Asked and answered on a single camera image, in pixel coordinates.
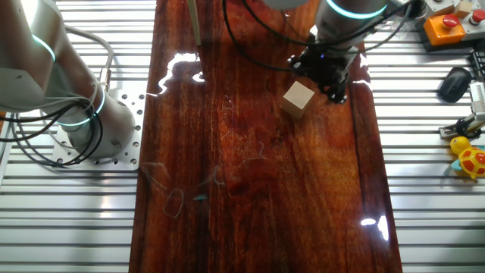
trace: wooden table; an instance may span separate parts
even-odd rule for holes
[[[280,12],[250,5],[296,37]],[[287,13],[304,36],[317,5]],[[130,272],[401,272],[360,58],[349,101],[317,93],[297,121],[280,108],[295,77],[238,54],[221,1],[198,10],[200,47],[186,3],[158,1]],[[227,10],[258,60],[286,67],[303,50],[257,25],[239,0]]]

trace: red button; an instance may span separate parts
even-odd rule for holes
[[[473,15],[471,17],[475,22],[480,23],[481,21],[485,20],[485,11],[476,10],[473,12]]]
[[[458,26],[459,19],[454,14],[448,14],[443,17],[443,25],[448,28]]]

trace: black cable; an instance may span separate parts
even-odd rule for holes
[[[46,132],[52,125],[54,125],[54,123],[62,117],[63,114],[65,114],[67,111],[69,111],[71,108],[73,108],[74,106],[76,106],[77,104],[72,104],[70,105],[70,107],[64,107],[63,109],[63,112],[59,113],[57,117],[55,117],[54,119],[52,119],[51,122],[49,122],[47,125],[45,125],[41,130],[33,133],[33,134],[30,134],[28,136],[23,136],[21,138],[13,138],[13,139],[7,139],[7,138],[0,138],[0,142],[5,142],[5,143],[13,143],[13,142],[17,142],[17,141],[24,141],[24,140],[30,140],[34,137],[37,137],[39,135],[41,135],[42,133]]]
[[[54,111],[51,114],[48,114],[48,115],[45,115],[45,116],[41,116],[41,117],[37,117],[37,118],[5,118],[5,117],[0,117],[0,121],[17,122],[17,123],[19,123],[19,122],[42,121],[42,120],[46,120],[48,118],[52,118],[54,116],[57,116],[60,113],[65,114],[67,112],[67,110],[70,110],[75,105],[77,105],[77,104],[76,103],[69,104],[68,106],[65,106],[65,107],[63,107],[63,108],[61,108],[61,109],[59,109],[57,111]]]
[[[253,57],[249,56],[248,53],[246,53],[244,51],[243,47],[237,42],[236,37],[234,37],[233,31],[232,31],[230,24],[229,24],[229,19],[227,18],[227,2],[226,2],[226,0],[222,0],[222,13],[223,13],[223,16],[224,16],[224,22],[226,23],[227,32],[229,32],[229,36],[233,40],[234,45],[236,46],[237,50],[239,51],[239,53],[244,58],[248,59],[249,61],[251,61],[251,62],[253,62],[253,63],[255,63],[255,64],[257,64],[261,67],[272,69],[272,70],[275,70],[275,71],[293,72],[295,70],[295,69],[292,69],[292,68],[275,67],[275,66],[270,65],[270,64],[265,64],[263,62],[260,62],[256,59],[254,59]]]
[[[398,12],[400,12],[401,10],[403,10],[404,8],[407,8],[412,2],[417,2],[417,1],[419,1],[419,0],[411,0],[411,1],[407,2],[406,4],[400,6],[399,8],[395,9],[394,11],[391,11],[390,13],[386,14],[385,16],[383,16],[381,19],[379,19],[375,23],[369,25],[368,27],[365,27],[363,30],[361,30],[361,31],[359,31],[357,33],[354,33],[354,34],[352,34],[349,37],[342,38],[342,39],[338,39],[338,40],[335,40],[335,41],[332,41],[332,42],[302,42],[302,41],[298,41],[296,39],[289,38],[288,36],[284,36],[281,33],[277,32],[276,30],[274,30],[271,27],[269,27],[267,24],[265,24],[258,17],[258,15],[256,15],[256,13],[251,9],[251,7],[249,7],[249,5],[248,5],[248,3],[247,3],[246,0],[242,0],[242,4],[246,7],[246,10],[248,10],[248,12],[251,14],[251,16],[259,24],[261,24],[266,30],[270,31],[275,36],[278,36],[281,39],[284,39],[284,40],[286,40],[288,42],[292,42],[292,43],[295,43],[295,44],[301,45],[301,46],[334,46],[334,45],[340,44],[342,42],[348,42],[348,41],[350,41],[350,40],[352,40],[354,38],[359,37],[362,34],[366,34],[366,32],[368,32],[369,30],[374,29],[377,25],[383,23],[385,20],[389,19],[394,14],[397,14]]]
[[[300,39],[304,39],[305,38],[303,35],[301,35],[300,33],[298,33],[298,31],[295,29],[295,27],[293,27],[293,25],[288,21],[288,19],[286,18],[286,15],[285,15],[285,12],[284,11],[281,11],[281,16],[283,17],[283,20],[285,21],[285,24],[288,25],[288,27],[291,29],[291,31],[293,31],[294,34],[296,34]]]
[[[35,148],[33,148],[32,145],[30,144],[30,142],[28,140],[25,140],[25,143],[27,144],[27,146],[30,149],[32,149],[38,156],[40,156],[41,158],[43,158],[45,160],[45,162],[42,162],[42,161],[37,160],[36,158],[32,157],[25,150],[25,148],[20,144],[20,141],[17,141],[17,145],[20,148],[20,150],[22,150],[22,152],[28,158],[30,158],[32,161],[34,161],[37,164],[45,165],[45,166],[50,166],[50,167],[65,167],[65,166],[77,165],[77,164],[79,164],[79,163],[87,160],[94,153],[94,151],[97,150],[97,148],[101,144],[101,141],[102,141],[102,138],[103,138],[103,126],[102,126],[102,123],[101,123],[101,119],[99,118],[98,115],[94,115],[94,118],[97,119],[98,125],[99,125],[99,139],[98,139],[98,142],[95,144],[95,146],[92,148],[92,150],[89,153],[86,154],[86,152],[88,151],[89,147],[92,145],[92,142],[93,142],[94,136],[95,136],[95,131],[94,131],[95,128],[94,128],[93,122],[90,122],[91,135],[89,137],[89,141],[88,141],[88,143],[86,145],[86,148],[78,156],[76,156],[75,158],[71,159],[69,162],[59,163],[59,162],[55,162],[55,161],[51,160],[50,158],[46,158],[39,151],[37,151]],[[19,125],[19,131],[20,131],[20,133],[22,134],[22,136],[24,136],[24,131],[23,131],[22,125],[21,124],[18,124],[18,125]],[[13,133],[14,137],[17,138],[17,134],[15,132],[15,129],[13,127],[11,127],[11,130],[12,130],[12,133]]]

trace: glowing blue ring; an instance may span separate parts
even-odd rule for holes
[[[328,5],[336,12],[340,13],[341,15],[352,18],[352,19],[358,19],[358,20],[363,20],[363,19],[370,19],[372,17],[376,17],[377,15],[381,14],[384,10],[386,10],[387,5],[385,5],[383,8],[381,8],[379,11],[370,13],[370,14],[356,14],[351,11],[346,11],[343,8],[339,7],[336,5],[333,0],[327,0]]]
[[[101,104],[98,107],[98,110],[96,110],[95,115],[99,114],[99,112],[103,108],[103,105],[105,105],[105,96],[106,95],[105,95],[105,91],[102,91],[102,92],[103,92],[103,98],[101,100]],[[80,125],[88,123],[90,120],[91,120],[91,118],[87,118],[84,121],[81,121],[81,122],[78,122],[78,123],[75,123],[75,124],[63,124],[61,122],[58,122],[58,124],[61,125],[61,126],[80,126]]]
[[[33,34],[32,34],[32,37],[33,37],[33,39],[34,39],[36,42],[38,42],[38,43],[39,43],[41,46],[43,46],[43,47],[45,47],[45,49],[47,49],[47,51],[48,51],[48,52],[51,54],[51,56],[52,56],[52,60],[54,60],[54,61],[55,61],[55,54],[54,54],[54,52],[52,51],[51,47],[50,47],[48,44],[46,44],[44,41],[42,41],[42,39],[40,39],[39,37],[37,37],[37,36],[35,36],[35,35],[33,35]]]

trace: metal slatted platform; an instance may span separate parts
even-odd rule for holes
[[[108,40],[118,96],[146,89],[155,1],[58,1],[66,24]],[[367,39],[384,39],[384,30]],[[70,39],[97,74],[105,50]],[[426,54],[410,32],[368,53],[404,272],[485,272],[485,180],[445,175],[454,160],[438,127],[470,114],[470,96],[437,99],[452,67],[471,70],[469,50]],[[38,130],[33,124],[28,130]],[[53,141],[33,144],[46,155]],[[485,145],[485,139],[473,144]],[[54,173],[13,146],[0,187],[0,272],[127,272],[136,174]]]

